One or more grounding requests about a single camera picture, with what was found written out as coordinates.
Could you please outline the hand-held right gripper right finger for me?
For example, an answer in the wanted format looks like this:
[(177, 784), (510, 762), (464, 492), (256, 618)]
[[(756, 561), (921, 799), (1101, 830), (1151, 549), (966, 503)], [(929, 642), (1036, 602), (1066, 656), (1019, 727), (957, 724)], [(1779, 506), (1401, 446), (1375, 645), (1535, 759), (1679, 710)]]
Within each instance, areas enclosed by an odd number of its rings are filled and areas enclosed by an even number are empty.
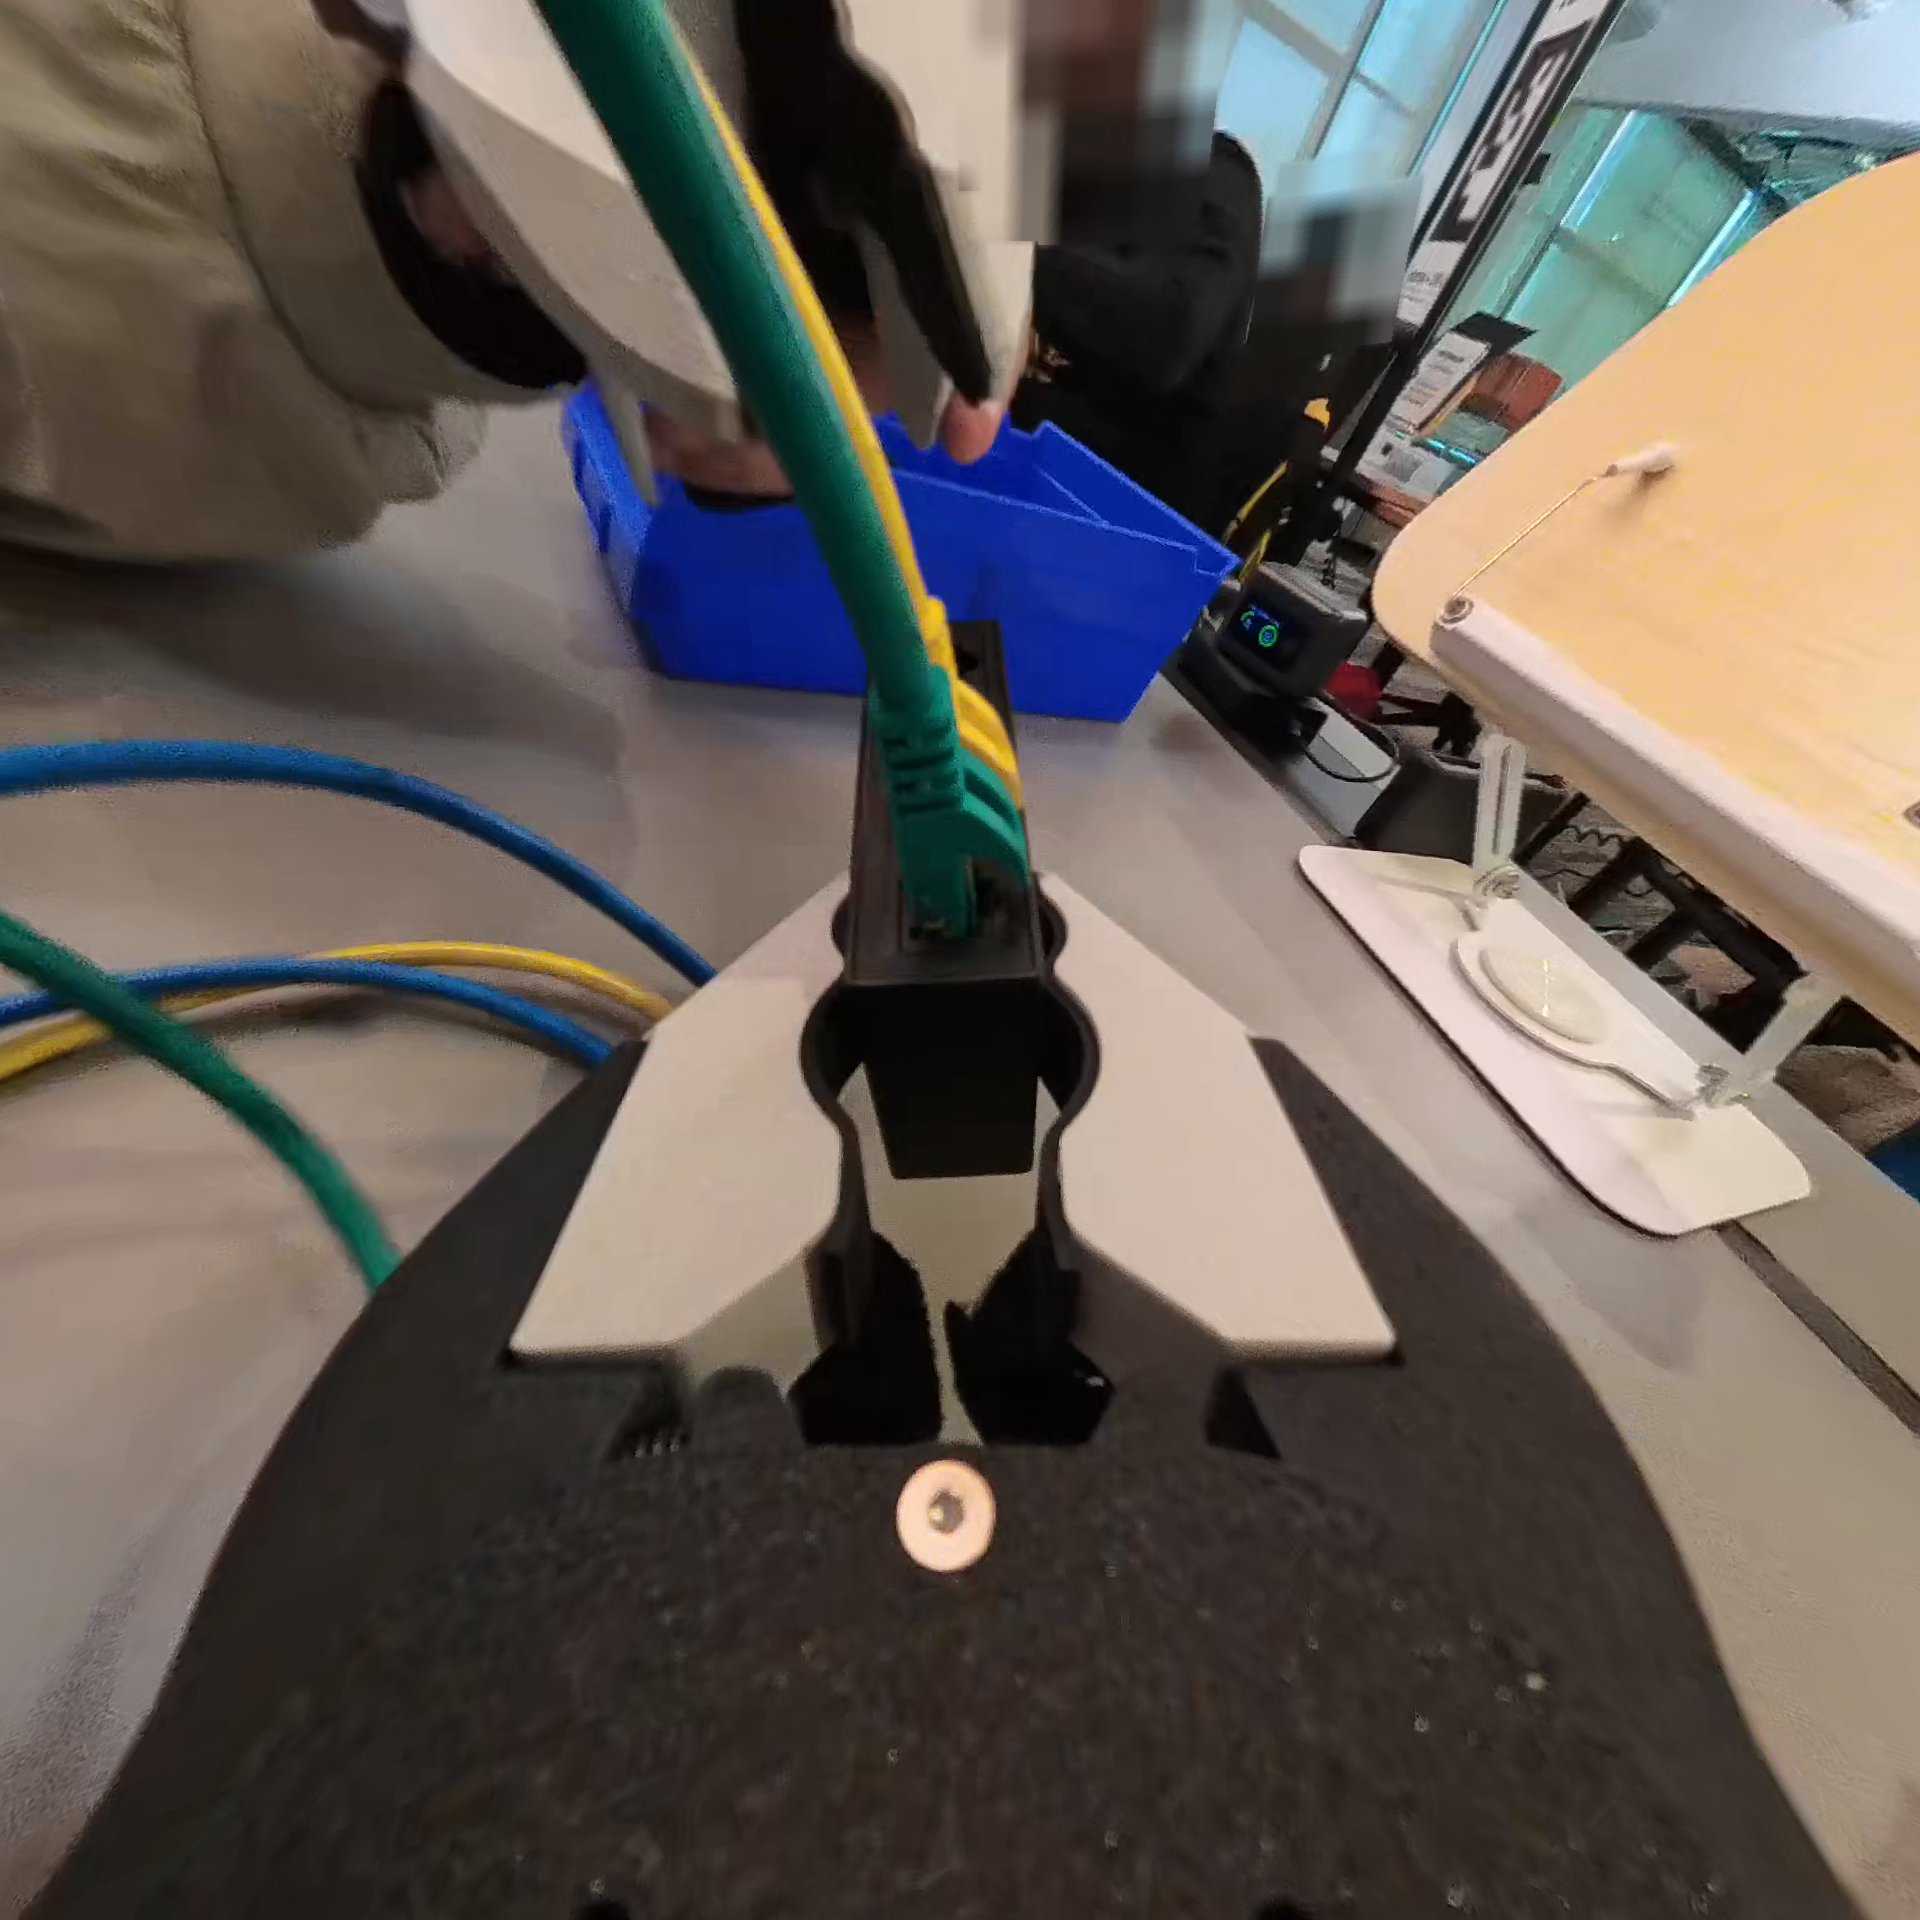
[(1028, 1231), (945, 1312), (984, 1444), (1089, 1444), (1164, 1390), (1211, 1444), (1273, 1444), (1252, 1380), (1390, 1360), (1399, 1336), (1255, 1031), (1061, 876)]

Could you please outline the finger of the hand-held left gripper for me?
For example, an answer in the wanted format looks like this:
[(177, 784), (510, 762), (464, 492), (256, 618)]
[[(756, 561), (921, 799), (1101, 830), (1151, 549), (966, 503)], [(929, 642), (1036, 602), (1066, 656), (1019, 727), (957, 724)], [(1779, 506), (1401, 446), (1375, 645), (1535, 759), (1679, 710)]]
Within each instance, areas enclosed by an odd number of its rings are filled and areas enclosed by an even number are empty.
[(743, 136), (859, 387), (919, 447), (1031, 344), (1022, 7), (733, 4)]
[(405, 78), (505, 270), (582, 356), (636, 488), (728, 508), (792, 489), (537, 4), (410, 2)]

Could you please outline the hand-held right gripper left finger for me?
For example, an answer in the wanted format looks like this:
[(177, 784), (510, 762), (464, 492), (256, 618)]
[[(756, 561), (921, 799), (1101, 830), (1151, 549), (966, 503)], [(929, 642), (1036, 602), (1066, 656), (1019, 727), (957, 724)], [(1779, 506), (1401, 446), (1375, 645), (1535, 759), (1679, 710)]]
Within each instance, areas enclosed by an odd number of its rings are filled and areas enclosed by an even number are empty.
[(870, 1222), (840, 1081), (804, 1042), (838, 985), (836, 878), (653, 1030), (510, 1334), (526, 1366), (754, 1370), (829, 1441), (941, 1433), (923, 1283)]

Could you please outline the black ethernet switch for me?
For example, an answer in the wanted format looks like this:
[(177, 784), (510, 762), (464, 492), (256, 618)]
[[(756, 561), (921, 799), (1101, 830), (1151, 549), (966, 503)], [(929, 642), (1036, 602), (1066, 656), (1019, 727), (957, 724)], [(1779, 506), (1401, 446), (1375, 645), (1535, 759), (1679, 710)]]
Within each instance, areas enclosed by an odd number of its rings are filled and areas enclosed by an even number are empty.
[(930, 929), (903, 878), (875, 724), (863, 718), (838, 958), (809, 1019), (815, 1091), (863, 1078), (903, 1181), (1028, 1171), (1044, 1050), (1044, 923), (1036, 885), (997, 859), (972, 876), (968, 935)]

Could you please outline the blue plastic bin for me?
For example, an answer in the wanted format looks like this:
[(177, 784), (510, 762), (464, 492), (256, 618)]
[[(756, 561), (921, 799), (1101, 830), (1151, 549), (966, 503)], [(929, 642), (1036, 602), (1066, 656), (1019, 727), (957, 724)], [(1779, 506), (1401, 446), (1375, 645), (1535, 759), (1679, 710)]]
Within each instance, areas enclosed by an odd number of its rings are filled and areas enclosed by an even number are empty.
[[(598, 389), (560, 435), (618, 610), (672, 679), (859, 696), (867, 667), (804, 513), (709, 510), (671, 476), (647, 500)], [(1236, 565), (1118, 468), (1047, 422), (960, 465), (876, 422), (925, 570), (953, 621), (1001, 626), (1021, 713), (1118, 724)]]

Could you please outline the person's left forearm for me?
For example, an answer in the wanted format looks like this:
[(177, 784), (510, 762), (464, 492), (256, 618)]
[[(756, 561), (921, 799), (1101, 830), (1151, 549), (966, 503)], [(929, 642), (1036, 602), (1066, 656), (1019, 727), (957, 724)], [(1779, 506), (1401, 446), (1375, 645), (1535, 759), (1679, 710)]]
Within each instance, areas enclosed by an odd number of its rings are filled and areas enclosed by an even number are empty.
[(299, 2), (3, 7), (5, 546), (261, 561), (438, 497), (515, 391), (422, 319), (373, 48)]

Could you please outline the white stand base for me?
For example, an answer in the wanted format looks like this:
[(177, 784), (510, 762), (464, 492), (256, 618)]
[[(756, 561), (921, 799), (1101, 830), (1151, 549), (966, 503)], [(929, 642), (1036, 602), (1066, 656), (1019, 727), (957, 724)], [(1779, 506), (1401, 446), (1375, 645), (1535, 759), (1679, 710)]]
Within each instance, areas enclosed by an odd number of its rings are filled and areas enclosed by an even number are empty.
[(1696, 1058), (1585, 948), (1573, 909), (1519, 859), (1525, 747), (1481, 747), (1470, 854), (1310, 847), (1300, 869), (1349, 934), (1475, 1067), (1552, 1164), (1625, 1226), (1676, 1237), (1812, 1195), (1799, 1154), (1754, 1114), (1838, 1004), (1796, 979), (1731, 1064)]

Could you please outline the black power station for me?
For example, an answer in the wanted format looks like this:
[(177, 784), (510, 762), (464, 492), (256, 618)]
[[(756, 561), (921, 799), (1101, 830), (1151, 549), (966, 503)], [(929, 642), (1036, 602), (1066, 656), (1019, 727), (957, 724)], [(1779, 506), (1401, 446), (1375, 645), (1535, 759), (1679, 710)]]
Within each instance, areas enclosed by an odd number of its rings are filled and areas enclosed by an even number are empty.
[(1263, 561), (1221, 583), (1172, 663), (1226, 721), (1285, 727), (1333, 688), (1370, 628), (1370, 612), (1320, 576)]

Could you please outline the printed tag sign stand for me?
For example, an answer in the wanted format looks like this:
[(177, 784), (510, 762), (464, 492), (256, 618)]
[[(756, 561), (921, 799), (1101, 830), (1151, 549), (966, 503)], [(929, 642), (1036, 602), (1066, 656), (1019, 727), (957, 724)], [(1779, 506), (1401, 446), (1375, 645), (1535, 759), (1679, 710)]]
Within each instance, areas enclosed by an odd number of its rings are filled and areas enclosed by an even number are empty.
[(1333, 455), (1323, 460), (1310, 492), (1314, 503), (1333, 497), (1380, 438), (1439, 337), (1453, 299), (1525, 183), (1546, 132), (1623, 7), (1623, 2), (1548, 2), (1530, 16), (1492, 97), (1414, 231), (1397, 304), (1394, 344), (1333, 446)]

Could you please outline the wooden tilting board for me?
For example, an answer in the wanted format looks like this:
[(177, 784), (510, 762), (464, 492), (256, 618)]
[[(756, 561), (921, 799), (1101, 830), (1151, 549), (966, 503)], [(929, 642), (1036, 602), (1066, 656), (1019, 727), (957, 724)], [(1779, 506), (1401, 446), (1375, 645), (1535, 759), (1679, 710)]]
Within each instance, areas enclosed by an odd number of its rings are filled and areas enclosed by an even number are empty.
[(1919, 159), (1790, 212), (1414, 516), (1387, 637), (1917, 1044)]

